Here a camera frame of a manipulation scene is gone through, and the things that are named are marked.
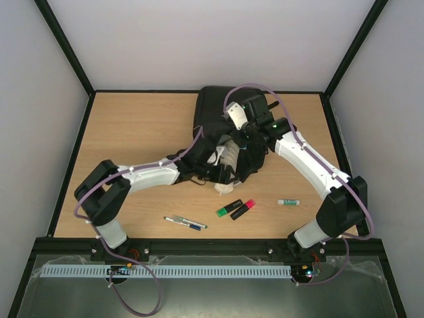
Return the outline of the beige pencil case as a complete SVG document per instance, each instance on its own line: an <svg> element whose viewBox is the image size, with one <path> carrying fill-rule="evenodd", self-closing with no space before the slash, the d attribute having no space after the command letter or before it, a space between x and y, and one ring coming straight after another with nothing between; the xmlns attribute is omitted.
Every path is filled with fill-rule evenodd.
<svg viewBox="0 0 424 318"><path fill-rule="evenodd" d="M230 182L227 184L215 183L214 188L220 195L226 195L233 191L236 179L235 172L237 171L237 163L239 158L240 148L238 144L233 140L229 139L224 143L225 151L221 156L219 163L223 164L225 168L231 168L229 170Z"/></svg>

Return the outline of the black student bag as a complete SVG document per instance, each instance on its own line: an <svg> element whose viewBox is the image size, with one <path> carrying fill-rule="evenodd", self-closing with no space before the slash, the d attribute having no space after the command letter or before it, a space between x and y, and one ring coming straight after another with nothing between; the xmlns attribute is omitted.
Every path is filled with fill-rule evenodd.
<svg viewBox="0 0 424 318"><path fill-rule="evenodd" d="M239 103L244 108L248 122L256 122L264 132L264 127L274 120L271 110L279 105L278 101L267 102L265 94L260 89L244 87L233 93L230 92L231 90L232 87L228 86L203 87L199 91L195 105L194 127L202 126L204 136L218 145L233 139L235 130L233 123L224 118L224 104ZM236 183L245 182L251 174L261 169L265 155L268 154L268 145L239 146L240 152L235 172Z"/></svg>

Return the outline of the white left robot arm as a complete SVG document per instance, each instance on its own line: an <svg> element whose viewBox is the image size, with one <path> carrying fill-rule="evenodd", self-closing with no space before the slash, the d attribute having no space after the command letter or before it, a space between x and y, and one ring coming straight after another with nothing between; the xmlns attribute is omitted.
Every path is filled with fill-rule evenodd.
<svg viewBox="0 0 424 318"><path fill-rule="evenodd" d="M199 137L189 148L157 162L118 166L111 160L104 160L76 188L76 207L85 211L85 220L105 244L116 249L127 241L117 215L128 195L151 187L190 181L194 177L213 182L220 194L227 194L233 189L239 152L239 146L232 139L214 144Z"/></svg>

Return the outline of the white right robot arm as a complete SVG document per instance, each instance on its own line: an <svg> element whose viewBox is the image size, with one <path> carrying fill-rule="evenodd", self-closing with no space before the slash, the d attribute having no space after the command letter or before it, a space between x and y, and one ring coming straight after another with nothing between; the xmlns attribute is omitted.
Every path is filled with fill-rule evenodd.
<svg viewBox="0 0 424 318"><path fill-rule="evenodd" d="M316 190L322 204L315 218L288 236L293 258L304 259L319 243L347 234L358 223L368 220L367 184L330 164L302 136L289 115L275 119L267 105L253 99L225 107L242 137L268 147L287 160Z"/></svg>

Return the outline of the green highlighter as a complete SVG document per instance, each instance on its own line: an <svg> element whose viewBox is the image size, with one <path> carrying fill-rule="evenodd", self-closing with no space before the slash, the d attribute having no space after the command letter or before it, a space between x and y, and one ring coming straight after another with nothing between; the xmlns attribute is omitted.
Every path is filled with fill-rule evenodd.
<svg viewBox="0 0 424 318"><path fill-rule="evenodd" d="M242 205L243 205L242 200L238 199L238 200L220 208L219 210L217 210L217 216L218 217L225 216L226 214L230 213L231 211L238 209Z"/></svg>

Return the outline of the pink highlighter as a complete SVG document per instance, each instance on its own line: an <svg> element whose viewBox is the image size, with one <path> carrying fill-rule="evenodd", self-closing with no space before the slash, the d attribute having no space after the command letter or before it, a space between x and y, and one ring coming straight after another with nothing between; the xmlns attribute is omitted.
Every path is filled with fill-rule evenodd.
<svg viewBox="0 0 424 318"><path fill-rule="evenodd" d="M243 205L241 205L236 211L231 213L230 218L232 220L238 219L240 216L245 214L247 211L249 211L252 207L256 205L255 201L250 199L247 202L245 202Z"/></svg>

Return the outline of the blue whiteboard marker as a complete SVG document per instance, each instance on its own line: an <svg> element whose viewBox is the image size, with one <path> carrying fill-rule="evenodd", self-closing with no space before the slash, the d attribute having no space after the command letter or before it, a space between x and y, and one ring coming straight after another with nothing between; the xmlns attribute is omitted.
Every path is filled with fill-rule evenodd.
<svg viewBox="0 0 424 318"><path fill-rule="evenodd" d="M201 230L201 227L199 227L197 225L194 225L194 224L191 224L191 223L186 223L186 222L183 222L183 221L179 221L179 220L173 219L171 217L164 217L164 219L166 221L169 221L169 222L172 222L172 223L175 223L175 224L179 224L179 225L183 225L185 227L188 227L188 228L191 228L191 229L194 229L194 230L197 230L197 231Z"/></svg>

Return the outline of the glue stick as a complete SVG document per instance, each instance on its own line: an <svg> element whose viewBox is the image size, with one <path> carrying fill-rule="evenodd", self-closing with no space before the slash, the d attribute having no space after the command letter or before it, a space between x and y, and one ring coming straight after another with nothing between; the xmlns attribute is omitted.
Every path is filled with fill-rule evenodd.
<svg viewBox="0 0 424 318"><path fill-rule="evenodd" d="M279 199L278 200L278 204L279 205L299 205L300 204L300 200L298 199Z"/></svg>

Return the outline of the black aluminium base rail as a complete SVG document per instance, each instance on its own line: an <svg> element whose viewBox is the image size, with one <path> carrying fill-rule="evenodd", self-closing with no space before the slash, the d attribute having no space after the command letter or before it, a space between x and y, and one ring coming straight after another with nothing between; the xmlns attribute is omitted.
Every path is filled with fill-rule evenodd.
<svg viewBox="0 0 424 318"><path fill-rule="evenodd" d="M151 256L247 256L270 262L286 264L312 262L317 256L320 260L328 256L381 256L386 257L380 239L348 240L349 247L341 239L330 240L326 245L316 245L311 252L293 257L287 240L280 239L154 239L130 238L112 252L120 256L135 257L146 262ZM35 240L31 257L37 255L88 255L91 260L114 262L111 256L95 238L50 238Z"/></svg>

